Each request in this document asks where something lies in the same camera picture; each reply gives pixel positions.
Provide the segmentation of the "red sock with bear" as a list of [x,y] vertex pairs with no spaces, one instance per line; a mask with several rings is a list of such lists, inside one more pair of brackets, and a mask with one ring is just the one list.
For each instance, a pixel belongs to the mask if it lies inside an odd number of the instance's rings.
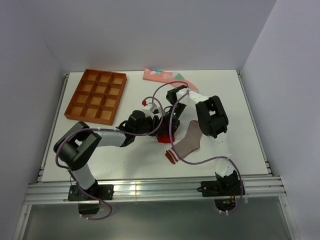
[[162,135],[157,136],[157,141],[162,144],[171,144],[171,142],[175,142],[175,136],[172,134],[172,138],[170,138],[170,135],[165,132]]

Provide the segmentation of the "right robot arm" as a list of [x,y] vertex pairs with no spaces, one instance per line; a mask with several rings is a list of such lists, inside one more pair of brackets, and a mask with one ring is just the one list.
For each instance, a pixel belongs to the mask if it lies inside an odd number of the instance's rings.
[[[243,196],[244,183],[240,171],[229,158],[227,145],[227,130],[229,119],[220,98],[216,95],[207,97],[186,86],[179,86],[169,90],[166,99],[172,105],[166,115],[168,126],[168,141],[171,149],[165,156],[172,164],[185,159],[192,152],[199,150],[202,136],[212,137],[216,149],[222,150],[224,155],[211,158],[215,162],[215,180],[202,181],[197,191],[203,197]],[[178,128],[179,117],[186,107],[196,111],[196,120],[189,123],[187,132],[182,140],[174,142],[174,132]]]

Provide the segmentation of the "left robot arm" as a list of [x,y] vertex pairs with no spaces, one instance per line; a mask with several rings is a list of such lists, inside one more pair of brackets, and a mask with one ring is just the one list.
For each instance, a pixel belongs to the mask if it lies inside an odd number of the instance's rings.
[[98,181],[93,176],[88,161],[98,147],[126,147],[137,136],[154,136],[161,127],[163,117],[147,115],[135,110],[115,129],[90,128],[83,121],[75,124],[54,146],[56,157],[65,164],[70,176],[77,182],[79,194],[91,200],[98,194]]

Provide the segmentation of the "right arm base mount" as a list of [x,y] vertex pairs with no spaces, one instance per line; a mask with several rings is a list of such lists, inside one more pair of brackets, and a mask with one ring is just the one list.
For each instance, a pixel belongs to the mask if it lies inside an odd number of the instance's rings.
[[241,182],[227,182],[224,180],[202,181],[200,187],[196,189],[202,197],[224,197],[214,200],[215,207],[222,212],[228,213],[237,206],[237,197],[245,195],[245,189]]

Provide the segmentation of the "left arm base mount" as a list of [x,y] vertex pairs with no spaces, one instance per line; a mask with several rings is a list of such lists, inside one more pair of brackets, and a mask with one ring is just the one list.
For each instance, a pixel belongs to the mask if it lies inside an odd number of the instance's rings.
[[71,185],[67,197],[68,202],[78,202],[78,212],[81,215],[93,217],[102,207],[103,201],[113,199],[113,184],[94,184],[87,190]]

